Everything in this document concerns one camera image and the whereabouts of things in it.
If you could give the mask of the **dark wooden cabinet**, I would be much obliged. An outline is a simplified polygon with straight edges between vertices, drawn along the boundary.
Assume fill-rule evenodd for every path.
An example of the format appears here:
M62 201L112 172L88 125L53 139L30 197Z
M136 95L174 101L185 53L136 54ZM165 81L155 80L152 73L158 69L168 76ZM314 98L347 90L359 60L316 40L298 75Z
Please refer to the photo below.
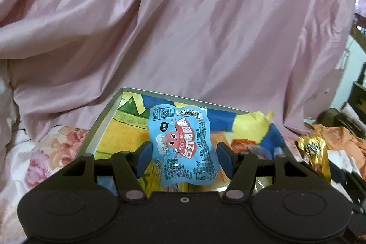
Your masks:
M363 124L366 122L366 89L363 85L365 82L365 65L366 63L363 64L358 79L353 82L349 98L347 99L348 104L354 109Z

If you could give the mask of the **yellow candy bar packet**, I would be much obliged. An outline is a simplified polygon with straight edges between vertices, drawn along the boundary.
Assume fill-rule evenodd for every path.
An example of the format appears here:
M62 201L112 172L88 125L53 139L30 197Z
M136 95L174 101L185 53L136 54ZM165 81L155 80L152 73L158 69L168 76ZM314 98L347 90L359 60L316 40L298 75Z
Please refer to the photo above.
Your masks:
M151 161L149 163L148 167L146 168L145 172L143 173L143 176L141 178L139 178L138 181L148 198L154 192L168 191L167 188L161 187L160 175L159 175L153 161Z

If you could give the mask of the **blue cartoon snack packet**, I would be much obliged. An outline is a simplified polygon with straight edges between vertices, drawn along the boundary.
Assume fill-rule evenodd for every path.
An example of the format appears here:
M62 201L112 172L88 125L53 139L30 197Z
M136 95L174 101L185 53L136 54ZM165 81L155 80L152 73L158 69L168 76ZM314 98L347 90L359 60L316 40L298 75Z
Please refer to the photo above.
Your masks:
M148 130L162 188L178 183L206 186L215 181L220 166L206 108L156 105L150 108Z

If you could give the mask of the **orange cloth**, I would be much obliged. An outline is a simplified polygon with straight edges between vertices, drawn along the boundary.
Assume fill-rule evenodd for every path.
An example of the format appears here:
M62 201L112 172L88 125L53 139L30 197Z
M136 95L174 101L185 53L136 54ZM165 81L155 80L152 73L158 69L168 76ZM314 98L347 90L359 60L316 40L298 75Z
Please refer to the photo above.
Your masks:
M365 139L356 137L345 127L326 127L322 124L310 124L309 128L320 135L330 151L344 151L352 157L363 179L365 179Z

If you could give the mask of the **floral quilt bedspread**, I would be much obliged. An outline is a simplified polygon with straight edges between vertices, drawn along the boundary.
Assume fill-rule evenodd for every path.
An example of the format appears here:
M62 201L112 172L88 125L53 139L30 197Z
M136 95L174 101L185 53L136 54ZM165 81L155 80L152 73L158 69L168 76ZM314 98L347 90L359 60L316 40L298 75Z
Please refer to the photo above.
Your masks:
M74 160L88 131L55 126L40 141L24 129L12 133L1 170L1 243L26 239L17 216L20 199L32 188Z

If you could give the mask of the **pink satin curtain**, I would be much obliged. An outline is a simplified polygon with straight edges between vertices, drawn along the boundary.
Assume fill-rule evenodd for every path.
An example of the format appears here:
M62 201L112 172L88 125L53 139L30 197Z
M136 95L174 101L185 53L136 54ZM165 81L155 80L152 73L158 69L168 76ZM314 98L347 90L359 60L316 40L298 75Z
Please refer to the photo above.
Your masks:
M355 0L1 0L1 58L29 136L89 129L122 87L245 111L282 131L336 66Z

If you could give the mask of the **grey shallow snack box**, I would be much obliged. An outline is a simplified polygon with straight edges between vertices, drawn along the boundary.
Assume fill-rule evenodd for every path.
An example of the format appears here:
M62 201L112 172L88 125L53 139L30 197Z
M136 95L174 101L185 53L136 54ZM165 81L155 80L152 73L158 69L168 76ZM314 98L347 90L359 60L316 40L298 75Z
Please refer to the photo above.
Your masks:
M146 194L223 191L229 177L216 154L219 143L269 160L287 151L272 118L272 112L249 113L124 87L102 110L79 153L107 160L147 142L152 148L138 179Z

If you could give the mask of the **golden snack packet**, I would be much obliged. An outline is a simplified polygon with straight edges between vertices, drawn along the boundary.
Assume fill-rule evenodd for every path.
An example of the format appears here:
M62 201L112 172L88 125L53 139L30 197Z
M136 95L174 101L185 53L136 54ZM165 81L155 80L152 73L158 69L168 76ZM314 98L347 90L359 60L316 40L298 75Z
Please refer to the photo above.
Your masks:
M302 158L307 158L311 168L328 183L331 183L326 141L317 133L302 135L296 141Z

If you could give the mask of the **sandwich bread packet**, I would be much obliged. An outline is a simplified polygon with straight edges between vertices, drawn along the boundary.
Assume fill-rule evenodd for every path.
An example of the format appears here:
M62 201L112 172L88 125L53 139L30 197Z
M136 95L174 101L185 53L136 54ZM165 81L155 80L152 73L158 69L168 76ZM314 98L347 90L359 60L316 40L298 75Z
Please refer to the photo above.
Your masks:
M211 132L210 140L220 166L215 182L212 184L212 189L219 191L221 188L227 187L233 177L233 161L229 154L228 141L223 132Z

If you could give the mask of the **wooden framed window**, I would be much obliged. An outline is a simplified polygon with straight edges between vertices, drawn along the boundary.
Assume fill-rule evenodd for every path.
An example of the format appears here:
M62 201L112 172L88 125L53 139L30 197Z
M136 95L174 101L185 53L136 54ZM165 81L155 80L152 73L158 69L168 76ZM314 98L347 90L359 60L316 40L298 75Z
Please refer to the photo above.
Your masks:
M353 24L351 26L350 35L359 44L359 46L366 52L366 20L365 17L354 14Z

